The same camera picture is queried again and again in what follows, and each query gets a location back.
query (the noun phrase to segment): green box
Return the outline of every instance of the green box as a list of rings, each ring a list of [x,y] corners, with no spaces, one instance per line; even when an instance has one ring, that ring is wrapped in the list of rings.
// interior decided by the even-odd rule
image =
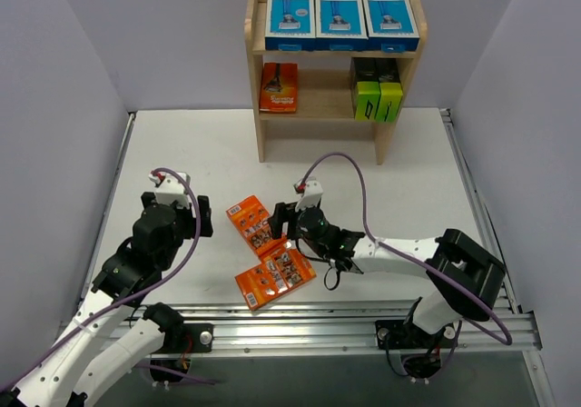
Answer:
[[[379,83],[373,59],[353,57],[350,71],[351,101],[358,121],[375,119],[379,104]]]
[[[381,92],[375,120],[380,123],[395,123],[403,97],[398,64],[395,59],[376,59],[375,65]]]

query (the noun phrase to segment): orange box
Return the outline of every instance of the orange box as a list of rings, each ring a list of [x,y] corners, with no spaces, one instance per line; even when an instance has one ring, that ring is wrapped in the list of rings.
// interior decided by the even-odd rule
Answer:
[[[264,64],[262,68],[261,112],[296,112],[298,77],[297,64]]]
[[[271,228],[267,222],[269,213],[254,195],[228,209],[226,214],[259,257],[287,242],[285,235],[280,239],[272,239]]]
[[[262,257],[262,263],[236,275],[236,283],[251,310],[275,300],[315,278],[307,259],[281,246]]]

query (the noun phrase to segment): wooden shelf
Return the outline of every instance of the wooden shelf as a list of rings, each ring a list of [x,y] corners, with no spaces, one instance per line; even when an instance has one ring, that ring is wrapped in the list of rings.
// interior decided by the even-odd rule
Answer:
[[[349,73],[335,70],[299,70],[299,97],[294,114],[260,112],[261,120],[343,121],[353,117]]]
[[[428,24],[426,23],[421,2],[419,0],[409,0],[419,32],[418,49],[415,52],[390,54],[381,51],[267,51],[264,42],[266,1],[248,0],[246,18],[244,20],[244,40],[248,59],[248,73],[251,81],[252,107],[254,109],[254,125],[259,160],[263,162],[266,158],[267,124],[269,121],[318,121],[325,124],[371,124],[377,163],[382,164],[396,123],[375,123],[356,121],[354,119],[348,72],[304,69],[301,67],[299,69],[297,112],[295,114],[265,113],[259,110],[263,57],[265,55],[306,55],[314,57],[387,57],[397,59],[399,79],[403,90],[403,98],[399,107],[399,110],[401,110],[428,38]]]
[[[404,53],[384,53],[383,51],[280,51],[267,50],[265,48],[264,33],[266,30],[266,3],[258,3],[256,8],[256,25],[254,26],[254,37],[252,39],[252,53],[254,55],[311,55],[314,57],[375,57],[392,59],[413,59],[416,57],[415,51]]]

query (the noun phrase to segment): white wall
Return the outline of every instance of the white wall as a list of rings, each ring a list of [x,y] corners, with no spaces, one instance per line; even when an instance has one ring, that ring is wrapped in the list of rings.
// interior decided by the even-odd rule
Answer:
[[[458,103],[558,405],[581,404],[581,0],[512,0]]]
[[[80,292],[127,113],[66,0],[0,0],[0,382]]]
[[[451,106],[510,0],[422,1],[429,39],[408,105]],[[130,110],[251,107],[246,0],[69,3]]]

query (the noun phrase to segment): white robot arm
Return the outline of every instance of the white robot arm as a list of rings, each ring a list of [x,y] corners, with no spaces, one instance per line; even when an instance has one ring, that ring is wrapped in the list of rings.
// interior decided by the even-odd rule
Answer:
[[[297,203],[276,204],[269,218],[272,236],[281,237],[282,226],[287,223],[287,237],[295,242],[303,240],[317,255],[317,261],[328,263],[330,270],[336,272],[338,283],[331,290],[339,284],[341,273],[414,275],[429,278],[437,287],[430,296],[420,299],[410,315],[409,324],[423,332],[419,335],[440,336],[446,332],[446,337],[453,337],[453,323],[460,319],[488,319],[487,313],[457,289],[379,244],[385,243],[436,267],[492,309],[506,273],[504,264],[462,232],[448,229],[438,238],[378,238],[374,242],[365,233],[341,229],[327,221],[320,209],[323,190],[315,178],[295,184],[295,191],[300,196]]]
[[[189,184],[189,175],[178,175]],[[68,340],[24,378],[0,392],[0,407],[94,405],[136,363],[184,336],[183,318],[171,307],[157,303],[125,336],[99,354],[113,330],[141,304],[146,293],[133,300],[131,296],[158,283],[183,241],[196,234],[196,218],[185,187],[170,174],[151,174],[150,179],[155,189],[142,195],[143,212],[133,225],[133,235],[103,264],[92,290],[56,343]],[[210,237],[209,200],[198,196],[197,202],[199,234]],[[126,305],[85,322],[125,298],[130,300]]]

